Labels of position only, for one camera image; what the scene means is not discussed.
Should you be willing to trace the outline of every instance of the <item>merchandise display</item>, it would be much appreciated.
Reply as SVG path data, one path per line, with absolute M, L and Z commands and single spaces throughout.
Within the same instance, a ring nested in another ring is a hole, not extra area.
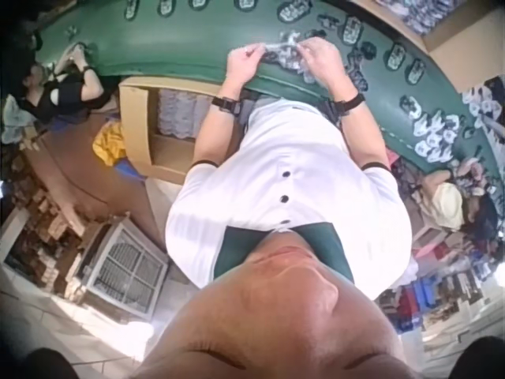
M 375 0 L 420 36 L 430 33 L 466 0 Z

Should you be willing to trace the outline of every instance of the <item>white shirt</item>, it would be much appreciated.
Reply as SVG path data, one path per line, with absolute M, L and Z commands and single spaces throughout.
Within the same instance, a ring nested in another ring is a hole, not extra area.
M 168 254 L 198 287 L 213 278 L 226 227 L 332 223 L 354 283 L 374 299 L 405 271 L 410 219 L 393 175 L 362 171 L 340 131 L 304 103 L 256 109 L 237 153 L 187 174 L 166 225 Z

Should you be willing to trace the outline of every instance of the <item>seated woman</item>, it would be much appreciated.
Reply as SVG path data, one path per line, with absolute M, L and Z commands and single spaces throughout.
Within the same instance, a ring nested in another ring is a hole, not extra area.
M 78 71 L 63 73 L 71 64 Z M 104 79 L 101 80 L 89 66 L 81 43 L 65 50 L 47 81 L 44 68 L 30 58 L 19 62 L 13 71 L 18 72 L 14 78 L 21 79 L 21 86 L 18 85 L 11 93 L 21 109 L 33 114 L 42 123 L 48 123 L 59 115 L 100 110 L 106 105 L 108 109 L 116 108 L 111 96 L 117 87 L 117 79 L 112 78 L 112 83 L 107 80 L 109 85 L 105 85 Z
M 462 231 L 475 242 L 493 240 L 498 213 L 484 190 L 482 171 L 476 159 L 466 159 L 455 173 L 439 170 L 426 175 L 421 183 L 421 208 L 441 227 Z

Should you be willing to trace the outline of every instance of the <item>cardboard box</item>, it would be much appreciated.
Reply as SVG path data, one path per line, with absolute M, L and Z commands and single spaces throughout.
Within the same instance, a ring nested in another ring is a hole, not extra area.
M 467 0 L 426 36 L 375 0 L 353 0 L 430 56 L 458 92 L 505 73 L 505 9 L 497 0 Z
M 122 133 L 129 161 L 144 176 L 183 184 L 193 161 L 194 141 L 159 134 L 161 88 L 216 96 L 220 86 L 171 77 L 129 77 L 119 86 Z

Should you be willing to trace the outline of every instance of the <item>tiled floor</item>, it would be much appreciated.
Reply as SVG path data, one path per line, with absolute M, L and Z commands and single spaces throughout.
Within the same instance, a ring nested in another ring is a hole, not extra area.
M 105 166 L 92 151 L 93 138 L 105 121 L 92 115 L 83 124 L 45 133 L 40 151 L 27 151 L 26 156 L 70 221 L 74 207 L 91 218 L 130 212 L 133 222 L 166 250 L 166 218 L 180 186 L 155 179 L 138 182 Z M 197 291 L 176 265 L 170 266 L 151 320 L 155 338 L 150 347 Z

